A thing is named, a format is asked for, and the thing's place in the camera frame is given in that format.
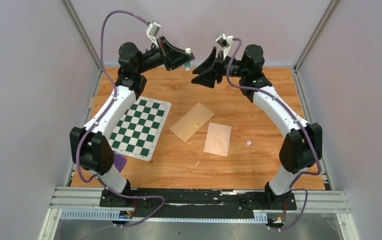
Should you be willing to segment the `white green glue stick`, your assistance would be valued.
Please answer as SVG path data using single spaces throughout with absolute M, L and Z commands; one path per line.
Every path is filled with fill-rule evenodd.
M 185 49 L 185 52 L 187 53 L 187 54 L 191 54 L 191 48 L 186 48 Z M 189 60 L 189 61 L 187 61 L 186 63 L 185 63 L 185 65 L 184 65 L 184 69 L 186 70 L 186 71 L 190 71 L 190 68 L 191 68 L 191 61 Z

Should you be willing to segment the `tan kraft envelope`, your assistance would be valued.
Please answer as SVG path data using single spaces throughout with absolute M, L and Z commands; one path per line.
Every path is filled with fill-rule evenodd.
M 211 110 L 197 103 L 170 130 L 185 143 L 213 116 Z

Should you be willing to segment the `pink paper envelope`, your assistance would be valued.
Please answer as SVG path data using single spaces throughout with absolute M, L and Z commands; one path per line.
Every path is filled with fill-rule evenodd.
M 210 122 L 208 125 L 203 152 L 228 156 L 232 127 Z

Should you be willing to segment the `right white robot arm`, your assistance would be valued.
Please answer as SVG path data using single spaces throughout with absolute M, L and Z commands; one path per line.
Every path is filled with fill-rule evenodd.
M 272 83 L 263 73 L 264 51 L 261 46 L 246 46 L 240 60 L 224 56 L 214 47 L 210 55 L 192 73 L 193 84 L 214 88 L 223 77 L 239 77 L 236 85 L 241 93 L 254 103 L 273 121 L 284 141 L 279 152 L 281 167 L 266 183 L 264 202 L 276 209 L 284 202 L 284 195 L 301 175 L 308 175 L 308 168 L 317 165 L 321 172 L 320 160 L 323 150 L 323 130 L 318 123 L 309 123 L 293 111 L 279 96 Z

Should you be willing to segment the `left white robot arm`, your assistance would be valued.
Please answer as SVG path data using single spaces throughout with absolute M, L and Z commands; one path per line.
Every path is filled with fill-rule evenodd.
M 92 172 L 104 187 L 113 193 L 113 200 L 125 207 L 132 193 L 128 181 L 121 175 L 121 154 L 112 150 L 108 138 L 120 117 L 137 101 L 147 83 L 144 72 L 164 65 L 168 71 L 194 60 L 190 51 L 171 44 L 164 36 L 156 39 L 150 49 L 142 52 L 132 42 L 123 43 L 118 50 L 120 64 L 113 91 L 93 119 L 83 127 L 73 127 L 69 133 L 72 162 Z

